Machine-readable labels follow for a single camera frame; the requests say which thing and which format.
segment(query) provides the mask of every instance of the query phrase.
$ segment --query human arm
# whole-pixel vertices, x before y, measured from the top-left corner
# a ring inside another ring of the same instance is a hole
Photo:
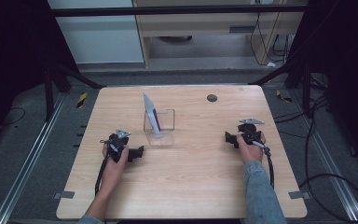
[[[107,144],[104,144],[104,155],[106,154],[106,150]],[[101,223],[98,220],[104,220],[110,198],[121,179],[128,156],[129,148],[125,147],[121,153],[121,158],[118,163],[115,163],[110,157],[107,159],[106,166],[103,171],[100,190],[92,203],[89,205],[89,209],[87,210],[85,216],[80,219],[79,223]]]
[[[261,141],[266,138],[261,133]],[[247,145],[241,134],[237,135],[241,159],[243,161],[243,180],[245,185],[247,223],[286,223],[274,189],[269,183],[261,161],[263,149]]]

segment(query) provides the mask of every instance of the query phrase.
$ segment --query person's right arm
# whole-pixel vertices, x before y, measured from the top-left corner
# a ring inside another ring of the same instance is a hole
[[[266,142],[264,134],[261,140]],[[247,223],[287,223],[274,189],[269,183],[261,161],[263,149],[247,145],[241,134],[237,135],[243,166]]]

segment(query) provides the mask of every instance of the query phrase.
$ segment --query wooden table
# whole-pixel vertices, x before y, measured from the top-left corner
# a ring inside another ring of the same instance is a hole
[[[147,92],[156,108],[175,110],[174,145],[151,147],[144,127]],[[207,100],[215,94],[217,101]],[[94,198],[94,185],[103,160],[100,140],[115,129],[131,132],[129,146],[145,146],[144,156],[127,163],[107,218],[244,218],[245,202],[239,151],[225,141],[236,133],[239,119],[261,119],[275,172],[275,191],[286,217],[307,214],[289,160],[258,86],[117,87],[100,91],[62,198],[58,218],[80,218]],[[263,160],[266,169],[267,159]]]

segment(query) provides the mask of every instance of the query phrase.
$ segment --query tape piece on table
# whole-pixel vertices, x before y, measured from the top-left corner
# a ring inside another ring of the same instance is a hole
[[[281,98],[281,100],[285,101],[286,103],[292,103],[292,98],[288,91],[280,91],[277,90],[277,96]]]
[[[73,191],[63,191],[63,192],[56,192],[53,196],[54,199],[61,199],[61,198],[67,198],[67,199],[73,199],[75,196],[75,193]]]
[[[84,104],[84,101],[86,100],[87,93],[83,92],[80,95],[79,101],[77,102],[76,108],[81,108]]]
[[[299,198],[303,198],[303,199],[310,199],[312,198],[310,196],[309,193],[307,192],[301,192],[301,191],[293,191],[293,192],[289,192],[289,196],[290,198],[293,200],[293,199],[299,199]]]

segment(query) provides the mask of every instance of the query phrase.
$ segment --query person's right hand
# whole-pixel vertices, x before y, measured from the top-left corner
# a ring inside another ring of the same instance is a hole
[[[248,145],[241,135],[242,133],[237,134],[237,142],[240,147],[241,158],[243,164],[246,164],[248,161],[262,161],[263,160],[263,149],[256,145]],[[266,143],[266,137],[263,133],[260,134],[260,140],[263,144]]]

